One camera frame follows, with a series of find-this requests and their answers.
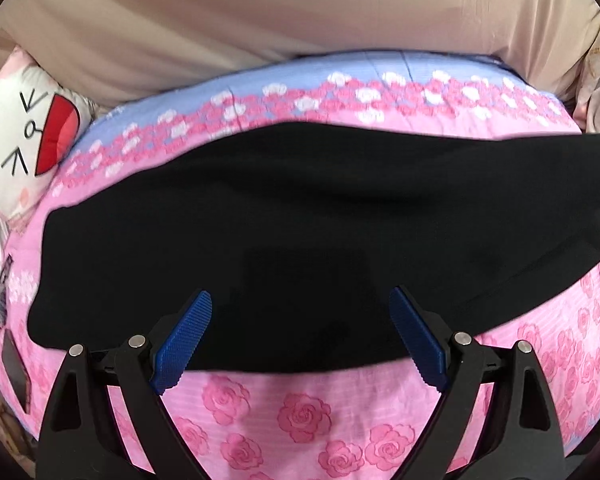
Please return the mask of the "black pants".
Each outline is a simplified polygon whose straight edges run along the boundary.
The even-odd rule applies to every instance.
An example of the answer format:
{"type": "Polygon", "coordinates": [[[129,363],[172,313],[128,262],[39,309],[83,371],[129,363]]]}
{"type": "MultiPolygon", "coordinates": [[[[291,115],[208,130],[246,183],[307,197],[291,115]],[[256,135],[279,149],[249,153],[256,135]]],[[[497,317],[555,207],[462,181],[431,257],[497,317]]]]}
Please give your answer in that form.
{"type": "Polygon", "coordinates": [[[599,262],[600,136],[287,122],[51,212],[28,333],[44,348],[109,349],[205,290],[194,370],[342,370],[405,356],[396,286],[479,335],[599,262]]]}

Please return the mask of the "black smartphone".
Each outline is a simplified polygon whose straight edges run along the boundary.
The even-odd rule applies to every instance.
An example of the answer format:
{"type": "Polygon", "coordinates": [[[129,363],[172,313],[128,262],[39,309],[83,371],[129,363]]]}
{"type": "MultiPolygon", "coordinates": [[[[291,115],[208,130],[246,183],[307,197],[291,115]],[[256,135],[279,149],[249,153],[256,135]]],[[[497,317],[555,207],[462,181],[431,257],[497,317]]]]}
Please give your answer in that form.
{"type": "Polygon", "coordinates": [[[20,408],[30,413],[30,377],[23,359],[17,349],[14,335],[11,330],[5,330],[3,336],[2,363],[5,367],[9,385],[14,390],[20,408]]]}

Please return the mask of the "pink floral bed sheet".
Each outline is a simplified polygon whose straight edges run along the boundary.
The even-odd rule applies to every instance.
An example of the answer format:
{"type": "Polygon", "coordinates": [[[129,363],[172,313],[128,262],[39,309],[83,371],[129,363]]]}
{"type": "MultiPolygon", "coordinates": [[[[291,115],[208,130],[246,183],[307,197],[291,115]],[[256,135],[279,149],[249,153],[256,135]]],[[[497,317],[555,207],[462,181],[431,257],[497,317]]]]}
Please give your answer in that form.
{"type": "MultiPolygon", "coordinates": [[[[285,119],[481,140],[578,128],[556,96],[492,61],[418,53],[291,62],[115,108],[86,130],[27,229],[7,244],[14,263],[0,347],[17,348],[29,385],[17,392],[0,363],[0,389],[31,434],[62,359],[26,330],[47,215],[200,144],[285,119]]],[[[600,263],[555,299],[481,336],[501,347],[519,339],[541,361],[572,450],[600,420],[600,263]]],[[[166,408],[215,479],[387,479],[437,398],[406,359],[290,376],[215,365],[186,373],[166,393],[166,408]]]]}

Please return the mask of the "white cat face pillow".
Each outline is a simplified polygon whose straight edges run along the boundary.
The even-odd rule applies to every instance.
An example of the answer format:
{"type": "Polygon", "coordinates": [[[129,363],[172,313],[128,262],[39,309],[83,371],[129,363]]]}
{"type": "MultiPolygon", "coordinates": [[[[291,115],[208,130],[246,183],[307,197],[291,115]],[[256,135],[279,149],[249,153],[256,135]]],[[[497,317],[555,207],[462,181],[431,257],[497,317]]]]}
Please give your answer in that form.
{"type": "Polygon", "coordinates": [[[9,55],[0,70],[0,219],[12,230],[38,206],[94,113],[25,50],[9,55]]]}

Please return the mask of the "beige curtain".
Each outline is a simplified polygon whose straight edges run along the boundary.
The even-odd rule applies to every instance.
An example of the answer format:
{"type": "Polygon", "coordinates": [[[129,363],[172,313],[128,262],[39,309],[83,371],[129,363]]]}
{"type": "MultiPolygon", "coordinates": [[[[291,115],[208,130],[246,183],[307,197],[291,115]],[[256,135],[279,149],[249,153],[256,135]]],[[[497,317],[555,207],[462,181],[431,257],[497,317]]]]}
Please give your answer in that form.
{"type": "Polygon", "coordinates": [[[595,0],[4,0],[0,68],[22,47],[61,84],[115,106],[328,52],[494,55],[573,95],[600,52],[595,0]]]}

